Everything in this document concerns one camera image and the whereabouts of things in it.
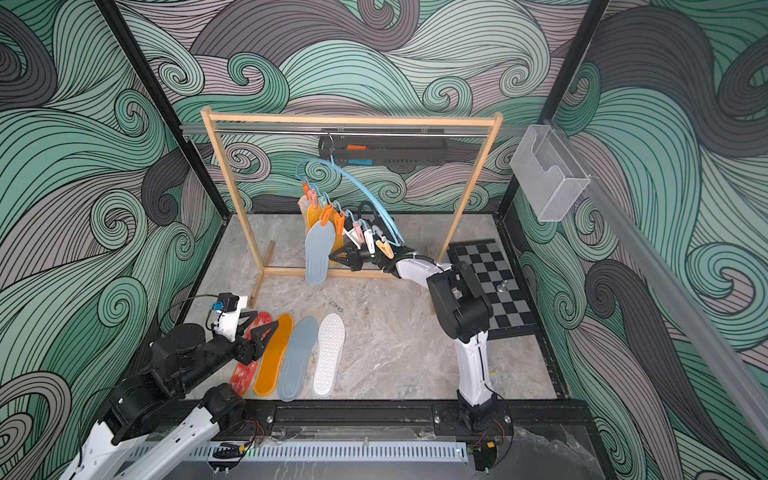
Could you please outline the grey blue insole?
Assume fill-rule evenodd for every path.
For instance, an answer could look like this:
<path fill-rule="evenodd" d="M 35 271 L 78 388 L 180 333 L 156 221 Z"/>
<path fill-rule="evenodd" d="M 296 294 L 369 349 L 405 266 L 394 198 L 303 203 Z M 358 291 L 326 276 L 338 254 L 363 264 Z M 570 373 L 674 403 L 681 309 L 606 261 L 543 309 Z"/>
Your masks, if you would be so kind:
<path fill-rule="evenodd" d="M 278 378 L 277 395 L 281 401 L 291 402 L 300 395 L 318 332 L 314 317 L 303 318 L 294 326 Z"/>
<path fill-rule="evenodd" d="M 331 221 L 318 221 L 308 231 L 305 239 L 305 279 L 309 284 L 321 284 L 326 280 L 335 238 L 335 227 Z"/>

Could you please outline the red patterned insole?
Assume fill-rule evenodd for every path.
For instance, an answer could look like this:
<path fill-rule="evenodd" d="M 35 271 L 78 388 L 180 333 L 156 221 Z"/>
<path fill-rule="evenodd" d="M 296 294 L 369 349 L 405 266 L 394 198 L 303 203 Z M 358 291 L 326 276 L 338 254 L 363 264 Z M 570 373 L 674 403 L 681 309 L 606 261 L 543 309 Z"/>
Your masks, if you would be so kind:
<path fill-rule="evenodd" d="M 246 328 L 244 338 L 251 339 L 251 331 L 263 325 L 267 325 L 273 321 L 272 316 L 267 312 L 260 312 L 256 318 Z M 235 367 L 233 375 L 230 379 L 230 385 L 240 395 L 244 396 L 253 382 L 254 375 L 258 367 L 258 361 L 254 360 L 249 365 L 243 365 L 238 363 Z"/>

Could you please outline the orange insole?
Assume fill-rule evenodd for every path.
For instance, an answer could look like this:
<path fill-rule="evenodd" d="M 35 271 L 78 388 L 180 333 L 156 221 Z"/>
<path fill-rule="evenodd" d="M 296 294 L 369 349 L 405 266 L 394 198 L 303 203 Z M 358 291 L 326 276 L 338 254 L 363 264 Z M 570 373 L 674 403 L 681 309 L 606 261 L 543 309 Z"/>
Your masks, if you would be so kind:
<path fill-rule="evenodd" d="M 343 245 L 343 232 L 342 228 L 340 227 L 341 217 L 339 216 L 339 213 L 330 206 L 324 206 L 318 197 L 314 194 L 307 196 L 307 202 L 308 204 L 305 213 L 305 233 L 308 233 L 309 230 L 318 222 L 321 222 L 323 225 L 332 224 L 336 235 L 331 251 L 335 251 L 341 248 Z"/>
<path fill-rule="evenodd" d="M 278 328 L 261 358 L 253 385 L 253 392 L 259 397 L 268 397 L 277 387 L 280 368 L 294 328 L 294 318 L 290 313 L 284 313 L 277 318 L 277 323 Z"/>

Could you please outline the white insole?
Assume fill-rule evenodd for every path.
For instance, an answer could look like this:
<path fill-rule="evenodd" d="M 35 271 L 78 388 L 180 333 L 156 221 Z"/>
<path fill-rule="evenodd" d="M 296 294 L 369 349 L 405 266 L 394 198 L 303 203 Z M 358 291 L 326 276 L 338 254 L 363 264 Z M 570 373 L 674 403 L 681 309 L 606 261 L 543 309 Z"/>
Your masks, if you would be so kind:
<path fill-rule="evenodd" d="M 346 338 L 346 329 L 341 316 L 331 313 L 322 320 L 317 338 L 317 360 L 313 378 L 313 392 L 316 396 L 327 397 L 334 390 L 338 368 Z"/>

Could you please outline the blue clip hanger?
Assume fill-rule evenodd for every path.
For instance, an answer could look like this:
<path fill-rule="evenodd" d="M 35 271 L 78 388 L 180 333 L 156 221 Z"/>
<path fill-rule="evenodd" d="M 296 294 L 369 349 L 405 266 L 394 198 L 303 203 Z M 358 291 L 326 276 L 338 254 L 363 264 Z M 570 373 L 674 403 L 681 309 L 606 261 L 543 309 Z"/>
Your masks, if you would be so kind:
<path fill-rule="evenodd" d="M 297 179 L 306 183 L 310 191 L 325 205 L 352 207 L 367 201 L 375 213 L 382 217 L 387 242 L 403 246 L 405 239 L 392 217 L 391 206 L 403 200 L 405 181 L 398 174 L 381 179 L 384 167 L 342 166 L 330 160 L 307 157 L 295 168 Z"/>

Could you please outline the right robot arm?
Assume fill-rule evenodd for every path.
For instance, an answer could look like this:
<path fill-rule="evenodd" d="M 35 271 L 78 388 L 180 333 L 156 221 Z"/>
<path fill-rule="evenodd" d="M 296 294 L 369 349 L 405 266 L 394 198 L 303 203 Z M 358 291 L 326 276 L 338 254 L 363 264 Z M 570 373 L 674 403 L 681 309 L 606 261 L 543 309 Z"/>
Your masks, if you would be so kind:
<path fill-rule="evenodd" d="M 329 259 L 360 271 L 371 263 L 385 274 L 410 280 L 429 290 L 438 323 L 454 341 L 459 367 L 458 422 L 470 433 L 489 428 L 500 396 L 489 386 L 487 342 L 493 307 L 472 266 L 441 263 L 409 247 L 389 254 L 370 253 L 347 243 Z"/>

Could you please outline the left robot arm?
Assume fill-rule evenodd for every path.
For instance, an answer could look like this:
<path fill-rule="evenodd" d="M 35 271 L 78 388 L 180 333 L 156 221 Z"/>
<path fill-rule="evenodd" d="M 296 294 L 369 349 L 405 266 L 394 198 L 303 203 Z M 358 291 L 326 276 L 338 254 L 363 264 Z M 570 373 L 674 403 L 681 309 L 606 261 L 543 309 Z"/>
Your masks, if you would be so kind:
<path fill-rule="evenodd" d="M 202 326 L 182 324 L 156 340 L 150 364 L 110 390 L 63 478 L 162 479 L 220 433 L 251 425 L 252 439 L 262 434 L 258 421 L 248 416 L 245 400 L 231 384 L 222 383 L 209 389 L 147 454 L 128 459 L 158 426 L 174 419 L 196 386 L 232 360 L 248 366 L 264 355 L 280 326 L 272 321 L 252 328 L 246 337 L 247 323 L 256 316 L 241 315 L 233 339 L 215 335 L 207 340 Z"/>

